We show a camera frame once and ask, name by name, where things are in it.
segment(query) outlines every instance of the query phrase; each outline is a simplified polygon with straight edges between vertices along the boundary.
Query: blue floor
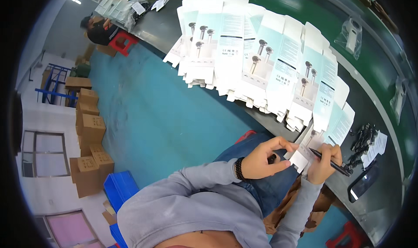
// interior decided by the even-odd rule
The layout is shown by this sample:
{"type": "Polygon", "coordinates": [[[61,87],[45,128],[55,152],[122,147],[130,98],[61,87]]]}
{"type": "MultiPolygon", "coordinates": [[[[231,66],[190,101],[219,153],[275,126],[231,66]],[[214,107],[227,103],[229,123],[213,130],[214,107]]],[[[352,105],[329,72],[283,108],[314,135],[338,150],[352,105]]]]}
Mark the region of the blue floor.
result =
{"type": "MultiPolygon", "coordinates": [[[[90,63],[106,123],[102,145],[115,172],[129,170],[140,189],[183,167],[213,161],[248,130],[266,132],[216,90],[187,88],[176,69],[140,44],[128,57],[95,51],[90,63]]],[[[332,207],[298,247],[325,247],[346,221],[332,207]]]]}

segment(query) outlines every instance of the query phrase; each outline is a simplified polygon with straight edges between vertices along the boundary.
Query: blue crate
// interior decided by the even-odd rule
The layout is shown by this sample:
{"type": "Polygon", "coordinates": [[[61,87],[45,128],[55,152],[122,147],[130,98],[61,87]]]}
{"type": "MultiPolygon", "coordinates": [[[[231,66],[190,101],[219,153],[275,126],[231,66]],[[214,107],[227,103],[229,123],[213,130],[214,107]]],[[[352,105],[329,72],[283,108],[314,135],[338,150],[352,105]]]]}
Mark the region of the blue crate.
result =
{"type": "Polygon", "coordinates": [[[115,212],[118,212],[124,202],[139,192],[129,171],[110,173],[104,182],[104,190],[115,212]]]}
{"type": "Polygon", "coordinates": [[[128,248],[128,246],[125,243],[125,240],[123,240],[122,234],[119,231],[118,224],[117,223],[113,224],[109,226],[109,228],[110,228],[110,233],[112,234],[113,238],[118,243],[120,248],[128,248]]]}

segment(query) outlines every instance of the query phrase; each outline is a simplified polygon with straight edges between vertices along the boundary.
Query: black bracelet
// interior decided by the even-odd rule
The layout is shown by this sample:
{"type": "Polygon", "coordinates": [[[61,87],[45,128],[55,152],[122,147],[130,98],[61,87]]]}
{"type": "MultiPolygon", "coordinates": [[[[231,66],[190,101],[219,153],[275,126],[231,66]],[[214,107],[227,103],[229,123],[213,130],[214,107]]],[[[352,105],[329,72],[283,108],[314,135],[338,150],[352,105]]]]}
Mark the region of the black bracelet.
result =
{"type": "Polygon", "coordinates": [[[243,172],[241,171],[241,163],[243,161],[244,157],[238,158],[238,160],[235,162],[235,174],[237,175],[237,178],[241,181],[245,181],[243,177],[243,172]]]}

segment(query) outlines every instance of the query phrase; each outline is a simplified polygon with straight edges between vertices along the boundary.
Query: person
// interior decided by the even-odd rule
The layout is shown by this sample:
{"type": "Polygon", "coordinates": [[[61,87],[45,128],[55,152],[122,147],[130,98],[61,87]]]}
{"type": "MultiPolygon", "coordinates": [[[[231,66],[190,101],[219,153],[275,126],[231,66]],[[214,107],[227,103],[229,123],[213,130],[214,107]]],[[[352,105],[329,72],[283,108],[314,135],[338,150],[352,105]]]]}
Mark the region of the person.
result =
{"type": "Polygon", "coordinates": [[[123,239],[134,248],[295,248],[324,181],[335,171],[331,157],[342,163],[338,145],[320,147],[321,160],[302,177],[295,202],[269,242],[263,218],[299,175],[280,157],[298,147],[283,137],[254,134],[211,163],[143,188],[118,211],[123,239]],[[268,164],[273,153],[279,157],[268,164]]]}
{"type": "Polygon", "coordinates": [[[113,25],[109,18],[103,18],[102,20],[94,23],[91,15],[83,18],[80,23],[80,27],[87,30],[87,37],[95,44],[107,46],[113,37],[119,31],[119,27],[113,25]]]}

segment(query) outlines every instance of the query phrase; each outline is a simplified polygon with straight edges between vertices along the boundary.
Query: window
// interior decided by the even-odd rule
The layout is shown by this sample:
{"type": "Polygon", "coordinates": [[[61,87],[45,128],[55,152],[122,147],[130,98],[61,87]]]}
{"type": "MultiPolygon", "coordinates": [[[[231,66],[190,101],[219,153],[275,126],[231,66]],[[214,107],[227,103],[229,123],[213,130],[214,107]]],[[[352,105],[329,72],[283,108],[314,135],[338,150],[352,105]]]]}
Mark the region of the window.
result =
{"type": "Polygon", "coordinates": [[[57,215],[37,215],[39,230],[54,248],[102,248],[82,211],[57,215]]]}
{"type": "Polygon", "coordinates": [[[22,175],[24,177],[70,175],[64,134],[26,130],[22,149],[22,175]]]}

